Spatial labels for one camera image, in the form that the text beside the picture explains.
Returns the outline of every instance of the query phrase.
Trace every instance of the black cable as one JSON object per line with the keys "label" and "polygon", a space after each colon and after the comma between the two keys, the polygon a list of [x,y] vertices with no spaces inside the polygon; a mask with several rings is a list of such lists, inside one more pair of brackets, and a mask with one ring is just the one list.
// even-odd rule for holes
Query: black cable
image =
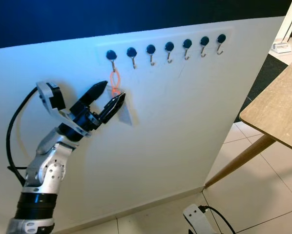
{"label": "black cable", "polygon": [[6,134],[6,152],[7,152],[7,159],[9,162],[9,167],[7,167],[7,168],[15,174],[15,176],[17,177],[17,179],[19,180],[19,182],[22,186],[24,186],[25,179],[23,178],[22,175],[20,175],[18,169],[20,169],[20,170],[25,169],[25,167],[16,167],[14,164],[13,158],[11,156],[11,151],[10,151],[10,134],[11,134],[11,130],[13,129],[13,125],[14,125],[14,122],[17,118],[17,115],[20,113],[22,108],[25,106],[25,104],[29,101],[29,99],[32,97],[32,95],[34,95],[34,93],[37,90],[38,90],[37,87],[35,87],[22,101],[22,103],[20,104],[18,109],[15,111],[13,117],[11,118],[11,120],[9,122],[7,134]]}
{"label": "black cable", "polygon": [[224,216],[218,212],[215,208],[211,207],[211,206],[199,206],[198,207],[202,213],[206,212],[206,209],[210,209],[213,210],[214,212],[216,212],[223,220],[224,222],[227,224],[227,226],[229,227],[229,229],[232,231],[233,234],[236,234],[236,232],[234,231],[233,227],[229,224],[229,222],[224,218]]}

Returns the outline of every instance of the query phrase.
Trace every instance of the white panel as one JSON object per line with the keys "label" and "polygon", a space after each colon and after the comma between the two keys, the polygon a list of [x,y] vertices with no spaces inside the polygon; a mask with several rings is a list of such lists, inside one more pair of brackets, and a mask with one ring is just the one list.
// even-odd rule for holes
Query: white panel
{"label": "white panel", "polygon": [[[14,215],[21,191],[6,169],[7,124],[35,82],[57,82],[70,107],[92,84],[108,80],[112,45],[122,88],[138,120],[132,127],[114,117],[83,139],[68,161],[55,211],[56,230],[203,186],[233,120],[275,38],[283,17],[208,23],[168,29],[73,39],[0,49],[0,217]],[[226,32],[224,53],[216,35]],[[210,33],[207,56],[199,41]],[[182,41],[190,38],[191,58]],[[173,62],[163,45],[175,42]],[[150,66],[145,47],[157,47]],[[125,54],[136,47],[137,69]],[[94,105],[100,109],[108,95]],[[58,125],[38,97],[27,105],[12,134],[16,164],[35,155],[40,140]]]}

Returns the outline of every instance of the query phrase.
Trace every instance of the robotic arm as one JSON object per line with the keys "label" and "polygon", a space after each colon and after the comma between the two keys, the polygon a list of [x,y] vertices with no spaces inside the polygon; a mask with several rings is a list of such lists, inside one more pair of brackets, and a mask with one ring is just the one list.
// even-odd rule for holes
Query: robotic arm
{"label": "robotic arm", "polygon": [[100,114],[90,112],[89,105],[104,91],[107,81],[93,85],[71,108],[65,103],[59,87],[39,82],[37,89],[47,111],[62,124],[54,128],[39,144],[34,160],[25,173],[15,217],[10,220],[7,234],[49,234],[55,222],[56,206],[66,162],[83,137],[90,137],[101,123],[107,123],[121,108],[125,93],[111,99]]}

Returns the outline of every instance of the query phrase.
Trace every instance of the table leg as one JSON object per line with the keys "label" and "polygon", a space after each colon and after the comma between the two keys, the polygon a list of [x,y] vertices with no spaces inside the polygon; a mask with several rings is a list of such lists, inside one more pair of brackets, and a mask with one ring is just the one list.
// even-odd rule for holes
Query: table leg
{"label": "table leg", "polygon": [[232,173],[250,159],[264,151],[270,145],[275,142],[274,139],[270,138],[267,135],[260,137],[254,144],[245,149],[239,156],[233,159],[228,165],[226,165],[222,170],[220,170],[214,177],[212,177],[206,184],[205,188],[216,183],[220,179],[226,177],[228,174]]}

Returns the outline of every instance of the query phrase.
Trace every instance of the row of hooks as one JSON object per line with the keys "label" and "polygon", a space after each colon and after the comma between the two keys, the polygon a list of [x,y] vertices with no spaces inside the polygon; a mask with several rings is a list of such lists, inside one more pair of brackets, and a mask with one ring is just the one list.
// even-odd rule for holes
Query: row of hooks
{"label": "row of hooks", "polygon": [[[217,40],[216,40],[217,43],[218,43],[218,47],[217,47],[216,53],[218,55],[220,55],[220,54],[223,53],[223,51],[220,52],[219,50],[220,50],[221,44],[225,40],[226,40],[226,36],[224,34],[219,35],[218,38],[217,38]],[[201,38],[200,45],[202,46],[202,50],[200,52],[200,55],[201,55],[202,58],[206,56],[206,54],[204,53],[204,49],[205,49],[206,45],[208,45],[208,43],[209,43],[209,38],[207,36],[204,36],[203,38]],[[187,51],[191,47],[191,45],[192,45],[192,42],[191,42],[190,39],[186,39],[183,42],[183,47],[185,49],[185,54],[184,54],[184,59],[185,60],[188,60],[189,59],[189,56],[187,56]],[[171,63],[172,62],[172,59],[170,59],[170,53],[171,53],[171,51],[173,49],[174,49],[174,44],[171,41],[167,42],[166,45],[165,45],[165,51],[167,52],[167,62],[168,63]],[[156,51],[156,47],[154,45],[152,45],[152,44],[149,45],[149,46],[147,46],[147,48],[146,48],[146,52],[150,55],[150,65],[151,66],[155,65],[155,63],[152,61],[152,56],[155,53],[155,51]],[[135,65],[134,58],[137,55],[136,50],[133,47],[130,47],[130,48],[127,49],[126,55],[129,56],[132,59],[133,68],[135,69],[136,68],[136,65]],[[112,70],[113,70],[113,72],[115,72],[115,64],[114,64],[114,61],[117,58],[116,52],[114,52],[113,50],[108,50],[107,51],[107,54],[106,54],[106,57],[107,57],[108,60],[111,61]]]}

